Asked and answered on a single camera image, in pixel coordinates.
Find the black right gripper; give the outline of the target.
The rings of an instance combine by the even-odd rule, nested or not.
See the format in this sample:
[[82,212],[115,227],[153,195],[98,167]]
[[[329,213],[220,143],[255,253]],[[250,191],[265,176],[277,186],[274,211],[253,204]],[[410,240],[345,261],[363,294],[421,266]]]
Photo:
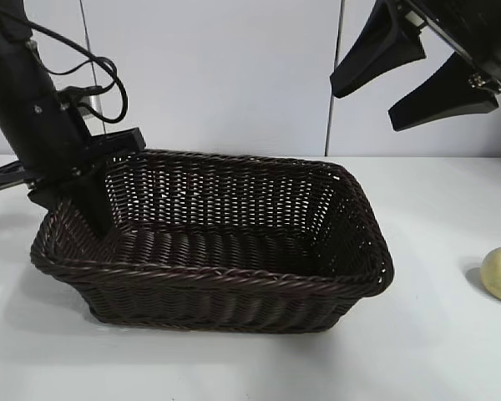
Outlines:
[[498,108],[501,94],[501,1],[376,1],[363,30],[330,76],[341,99],[373,79],[426,58],[412,13],[452,56],[389,110],[396,131]]

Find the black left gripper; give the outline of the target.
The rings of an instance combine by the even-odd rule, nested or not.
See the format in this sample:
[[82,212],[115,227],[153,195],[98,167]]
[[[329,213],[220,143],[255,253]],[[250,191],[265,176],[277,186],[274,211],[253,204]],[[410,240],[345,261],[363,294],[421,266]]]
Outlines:
[[139,129],[90,134],[76,107],[60,97],[26,45],[0,39],[0,130],[18,157],[0,167],[0,190],[33,181],[28,199],[57,210],[69,194],[97,237],[112,227],[104,163],[141,151]]

